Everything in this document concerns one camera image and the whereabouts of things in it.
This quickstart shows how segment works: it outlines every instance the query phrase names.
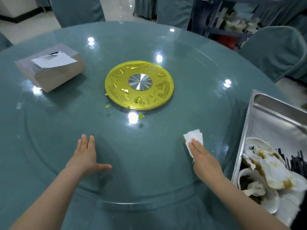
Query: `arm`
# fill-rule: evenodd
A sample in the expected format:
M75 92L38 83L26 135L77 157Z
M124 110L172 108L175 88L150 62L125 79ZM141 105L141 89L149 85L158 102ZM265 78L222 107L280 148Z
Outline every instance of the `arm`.
M228 207L240 227L245 230L289 230L277 218L246 196L223 174L217 159L199 141L189 143L197 176Z
M112 166L96 162L95 139L78 140L74 155L45 192L11 226L10 230L60 229L72 195L82 177Z

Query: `finger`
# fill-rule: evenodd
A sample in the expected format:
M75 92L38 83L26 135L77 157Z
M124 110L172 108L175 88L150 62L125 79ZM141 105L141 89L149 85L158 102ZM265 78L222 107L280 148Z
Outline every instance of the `finger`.
M108 164L98 164L98 171L105 171L112 169L111 165Z
M87 148L95 150L95 138L92 135L90 136L90 140L88 141Z
M193 146L199 151L201 154L208 154L209 152L202 146L202 144L198 141L195 140L194 138L192 139L192 144Z
M82 138L82 144L81 144L80 150L85 150L85 149L87 149L87 137L86 137L86 135L83 134L81 136L81 138Z
M189 148L194 158L200 154L191 142L189 142Z
M79 152L79 151L80 151L80 149L81 149L81 143L82 143L82 140L79 139L79 140L78 140L78 144L77 144L77 148L76 148L75 152Z

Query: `hand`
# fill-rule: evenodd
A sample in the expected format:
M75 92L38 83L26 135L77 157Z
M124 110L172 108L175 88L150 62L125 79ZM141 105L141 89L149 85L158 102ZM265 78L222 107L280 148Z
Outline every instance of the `hand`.
M194 157L194 171L207 186L211 187L214 182L225 178L217 159L199 141L193 138L189 147Z
M94 136L91 135L89 142L87 142L86 135L82 135L78 140L74 155L66 164L66 168L75 168L82 173L82 176L87 176L98 171L110 170L112 166L96 162Z

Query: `gold turntable plate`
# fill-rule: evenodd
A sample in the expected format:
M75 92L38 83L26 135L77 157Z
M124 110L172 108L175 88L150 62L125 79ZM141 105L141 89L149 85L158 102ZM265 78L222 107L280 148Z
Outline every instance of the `gold turntable plate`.
M142 81L133 82L138 76L140 79L146 77L143 85ZM134 110L157 108L165 104L174 92L173 79L164 68L140 60L114 67L106 76L104 87L116 104Z

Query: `tissue box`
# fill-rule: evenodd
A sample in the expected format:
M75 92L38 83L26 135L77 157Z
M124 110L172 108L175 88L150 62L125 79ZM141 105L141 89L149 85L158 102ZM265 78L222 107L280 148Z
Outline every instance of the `tissue box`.
M41 68L31 61L58 51L67 54L77 62L54 68ZM19 60L15 64L35 86L42 88L46 92L62 85L86 69L80 54L63 43Z

